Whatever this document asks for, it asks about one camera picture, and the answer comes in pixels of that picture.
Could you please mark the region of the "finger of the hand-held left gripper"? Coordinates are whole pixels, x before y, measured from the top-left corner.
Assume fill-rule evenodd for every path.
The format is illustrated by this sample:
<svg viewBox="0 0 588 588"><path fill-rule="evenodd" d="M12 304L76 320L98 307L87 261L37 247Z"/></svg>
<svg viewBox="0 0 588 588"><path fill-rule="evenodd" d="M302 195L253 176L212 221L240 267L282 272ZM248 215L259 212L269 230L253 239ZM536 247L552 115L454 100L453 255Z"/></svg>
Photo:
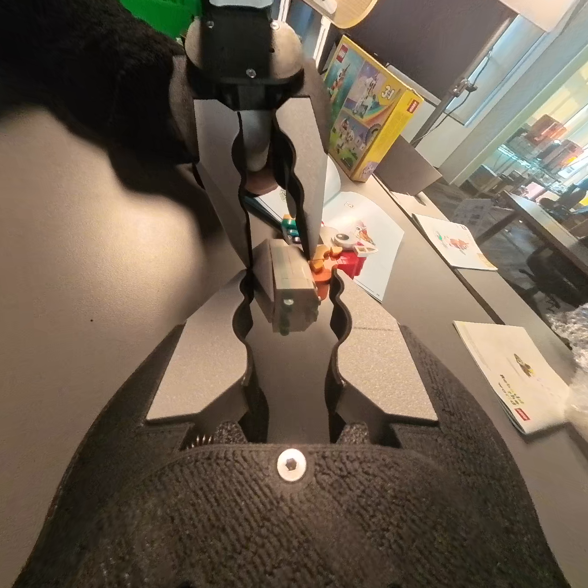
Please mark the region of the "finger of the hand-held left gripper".
<svg viewBox="0 0 588 588"><path fill-rule="evenodd" d="M239 114L214 99L195 99L196 169L232 248L252 266L249 217L241 201L244 184Z"/></svg>
<svg viewBox="0 0 588 588"><path fill-rule="evenodd" d="M305 258L319 242L330 133L330 96L313 59L305 59L295 92L274 115L276 179L286 189Z"/></svg>

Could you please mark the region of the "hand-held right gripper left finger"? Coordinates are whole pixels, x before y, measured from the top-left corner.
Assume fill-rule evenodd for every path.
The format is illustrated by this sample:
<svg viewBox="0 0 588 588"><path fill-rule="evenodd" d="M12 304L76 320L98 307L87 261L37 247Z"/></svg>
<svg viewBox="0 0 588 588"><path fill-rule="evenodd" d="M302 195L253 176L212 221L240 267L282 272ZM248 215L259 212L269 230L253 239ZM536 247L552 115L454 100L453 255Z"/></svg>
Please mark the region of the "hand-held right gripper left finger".
<svg viewBox="0 0 588 588"><path fill-rule="evenodd" d="M226 421L256 416L256 376L246 337L251 282L238 272L185 322L159 381L148 423L191 422L214 432Z"/></svg>

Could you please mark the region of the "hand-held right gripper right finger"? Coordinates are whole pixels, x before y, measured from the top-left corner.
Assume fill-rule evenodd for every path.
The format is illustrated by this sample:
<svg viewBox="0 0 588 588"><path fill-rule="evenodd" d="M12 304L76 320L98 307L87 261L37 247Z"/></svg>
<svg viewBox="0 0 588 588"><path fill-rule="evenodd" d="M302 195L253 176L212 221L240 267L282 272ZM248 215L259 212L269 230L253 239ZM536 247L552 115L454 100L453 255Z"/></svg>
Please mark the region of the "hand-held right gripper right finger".
<svg viewBox="0 0 588 588"><path fill-rule="evenodd" d="M336 342L327 371L329 428L437 424L437 414L396 319L335 270L329 298Z"/></svg>

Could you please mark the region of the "white toy brick animal model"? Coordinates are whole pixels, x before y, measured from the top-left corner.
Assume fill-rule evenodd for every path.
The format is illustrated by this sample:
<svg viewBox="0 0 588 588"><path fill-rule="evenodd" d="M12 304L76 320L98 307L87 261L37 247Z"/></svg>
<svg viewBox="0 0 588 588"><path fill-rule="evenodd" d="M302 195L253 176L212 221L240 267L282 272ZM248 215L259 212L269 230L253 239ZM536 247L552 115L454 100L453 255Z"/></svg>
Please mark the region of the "white toy brick animal model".
<svg viewBox="0 0 588 588"><path fill-rule="evenodd" d="M322 300L311 275L311 257L307 259L302 250L302 239L301 246L289 245L283 236L281 239L271 240L269 256L273 282L273 329L284 336L303 332L317 321L319 306L329 296L334 272L337 270L346 274L339 269L332 271L327 296Z"/></svg>

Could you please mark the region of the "person's left forearm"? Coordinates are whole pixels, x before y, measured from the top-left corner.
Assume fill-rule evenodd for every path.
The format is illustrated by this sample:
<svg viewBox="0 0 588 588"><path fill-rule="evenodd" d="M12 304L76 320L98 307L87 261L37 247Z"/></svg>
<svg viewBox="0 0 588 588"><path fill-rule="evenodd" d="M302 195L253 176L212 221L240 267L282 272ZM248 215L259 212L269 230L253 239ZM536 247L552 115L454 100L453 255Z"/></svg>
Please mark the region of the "person's left forearm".
<svg viewBox="0 0 588 588"><path fill-rule="evenodd" d="M119 1L1 1L1 86L101 147L130 187L162 187L198 154L187 57Z"/></svg>

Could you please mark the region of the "yellow toy brick set box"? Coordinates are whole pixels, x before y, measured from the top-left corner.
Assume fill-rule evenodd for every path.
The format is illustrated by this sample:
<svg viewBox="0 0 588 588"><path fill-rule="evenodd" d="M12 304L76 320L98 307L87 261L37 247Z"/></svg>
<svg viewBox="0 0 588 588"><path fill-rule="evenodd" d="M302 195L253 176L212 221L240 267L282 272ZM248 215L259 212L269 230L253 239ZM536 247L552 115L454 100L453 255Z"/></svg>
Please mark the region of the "yellow toy brick set box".
<svg viewBox="0 0 588 588"><path fill-rule="evenodd" d="M423 97L346 35L323 79L332 118L329 153L350 180L366 182Z"/></svg>

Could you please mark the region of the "person's left hand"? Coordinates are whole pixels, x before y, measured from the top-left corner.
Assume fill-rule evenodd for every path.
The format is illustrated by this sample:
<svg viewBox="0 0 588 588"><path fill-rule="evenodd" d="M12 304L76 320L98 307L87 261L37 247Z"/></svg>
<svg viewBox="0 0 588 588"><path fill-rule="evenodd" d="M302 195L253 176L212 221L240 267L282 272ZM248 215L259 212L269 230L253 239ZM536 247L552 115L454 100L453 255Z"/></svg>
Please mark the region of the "person's left hand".
<svg viewBox="0 0 588 588"><path fill-rule="evenodd" d="M247 171L245 190L255 196L261 196L272 192L279 186L271 168L263 168L259 171Z"/></svg>

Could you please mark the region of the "green plastic bin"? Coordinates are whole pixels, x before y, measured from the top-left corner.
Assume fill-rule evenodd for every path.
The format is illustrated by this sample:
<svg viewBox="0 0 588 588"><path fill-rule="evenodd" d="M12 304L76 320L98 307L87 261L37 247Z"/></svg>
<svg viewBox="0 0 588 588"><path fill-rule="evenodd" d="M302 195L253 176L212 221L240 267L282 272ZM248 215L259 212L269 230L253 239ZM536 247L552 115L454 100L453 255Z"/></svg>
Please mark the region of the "green plastic bin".
<svg viewBox="0 0 588 588"><path fill-rule="evenodd" d="M202 14L202 1L120 1L136 18L178 40Z"/></svg>

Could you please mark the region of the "open instruction booklet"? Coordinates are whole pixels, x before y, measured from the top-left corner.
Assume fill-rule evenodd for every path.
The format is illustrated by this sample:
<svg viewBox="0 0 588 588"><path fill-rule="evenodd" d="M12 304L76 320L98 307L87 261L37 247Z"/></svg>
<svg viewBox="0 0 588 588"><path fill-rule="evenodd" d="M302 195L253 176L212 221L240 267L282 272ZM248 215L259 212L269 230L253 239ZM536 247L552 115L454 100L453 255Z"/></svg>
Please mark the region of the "open instruction booklet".
<svg viewBox="0 0 588 588"><path fill-rule="evenodd" d="M319 298L339 269L381 302L404 231L376 203L339 183L326 182L323 200L319 245L309 262Z"/></svg>

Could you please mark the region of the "dark grey folded board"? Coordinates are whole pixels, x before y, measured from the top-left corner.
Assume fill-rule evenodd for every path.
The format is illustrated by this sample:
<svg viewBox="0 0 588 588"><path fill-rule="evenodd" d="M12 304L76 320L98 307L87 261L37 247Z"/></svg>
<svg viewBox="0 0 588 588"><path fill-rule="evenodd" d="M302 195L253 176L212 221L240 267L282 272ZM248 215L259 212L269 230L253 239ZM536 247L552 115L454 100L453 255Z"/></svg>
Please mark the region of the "dark grey folded board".
<svg viewBox="0 0 588 588"><path fill-rule="evenodd" d="M399 136L377 165L373 176L390 192L415 196L442 178L416 149Z"/></svg>

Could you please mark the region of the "instruction booklet red animal cover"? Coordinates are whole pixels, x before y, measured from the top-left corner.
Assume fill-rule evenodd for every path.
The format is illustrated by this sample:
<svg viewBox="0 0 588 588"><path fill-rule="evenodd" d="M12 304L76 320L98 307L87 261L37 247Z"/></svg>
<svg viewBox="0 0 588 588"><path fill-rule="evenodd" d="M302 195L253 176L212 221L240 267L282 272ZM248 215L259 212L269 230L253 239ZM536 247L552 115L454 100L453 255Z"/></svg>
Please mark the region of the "instruction booklet red animal cover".
<svg viewBox="0 0 588 588"><path fill-rule="evenodd" d="M424 215L413 215L422 234L453 269L498 271L481 252L470 230L463 224Z"/></svg>

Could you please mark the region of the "black partition panel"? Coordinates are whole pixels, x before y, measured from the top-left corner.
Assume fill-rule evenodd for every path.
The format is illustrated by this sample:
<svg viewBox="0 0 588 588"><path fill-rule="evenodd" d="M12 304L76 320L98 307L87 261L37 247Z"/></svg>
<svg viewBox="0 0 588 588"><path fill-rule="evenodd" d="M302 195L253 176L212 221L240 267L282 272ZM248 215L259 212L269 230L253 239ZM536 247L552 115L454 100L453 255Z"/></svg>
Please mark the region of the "black partition panel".
<svg viewBox="0 0 588 588"><path fill-rule="evenodd" d="M378 1L345 33L436 99L516 12L500 1Z"/></svg>

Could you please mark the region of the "clear bubble wrap bags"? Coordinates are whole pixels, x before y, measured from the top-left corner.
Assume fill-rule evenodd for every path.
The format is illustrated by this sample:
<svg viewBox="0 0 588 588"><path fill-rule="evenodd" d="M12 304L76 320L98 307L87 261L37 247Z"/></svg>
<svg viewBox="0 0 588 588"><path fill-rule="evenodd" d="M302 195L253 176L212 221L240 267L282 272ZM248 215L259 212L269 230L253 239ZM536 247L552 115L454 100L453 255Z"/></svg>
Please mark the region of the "clear bubble wrap bags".
<svg viewBox="0 0 588 588"><path fill-rule="evenodd" d="M550 326L571 349L575 372L569 384L565 414L587 441L587 304L551 316Z"/></svg>

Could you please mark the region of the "black office chair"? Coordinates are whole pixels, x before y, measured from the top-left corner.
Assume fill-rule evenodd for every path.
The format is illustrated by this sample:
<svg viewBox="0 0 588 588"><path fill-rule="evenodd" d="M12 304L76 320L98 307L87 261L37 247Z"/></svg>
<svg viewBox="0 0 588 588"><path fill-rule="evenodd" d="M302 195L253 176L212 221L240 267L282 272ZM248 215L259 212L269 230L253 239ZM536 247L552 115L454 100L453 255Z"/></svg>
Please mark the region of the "black office chair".
<svg viewBox="0 0 588 588"><path fill-rule="evenodd" d="M587 275L560 252L540 247L527 258L539 289L573 307L587 303Z"/></svg>

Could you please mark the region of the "glass shelf with orange boxes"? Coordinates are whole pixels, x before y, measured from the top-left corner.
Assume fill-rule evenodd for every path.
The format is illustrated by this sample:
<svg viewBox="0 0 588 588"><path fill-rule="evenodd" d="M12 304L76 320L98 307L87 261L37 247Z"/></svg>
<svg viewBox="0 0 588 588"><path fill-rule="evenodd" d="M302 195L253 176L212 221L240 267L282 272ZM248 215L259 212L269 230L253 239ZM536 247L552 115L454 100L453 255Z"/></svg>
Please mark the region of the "glass shelf with orange boxes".
<svg viewBox="0 0 588 588"><path fill-rule="evenodd" d="M505 143L513 170L555 193L587 163L587 141L568 138L569 129L549 114L526 122Z"/></svg>

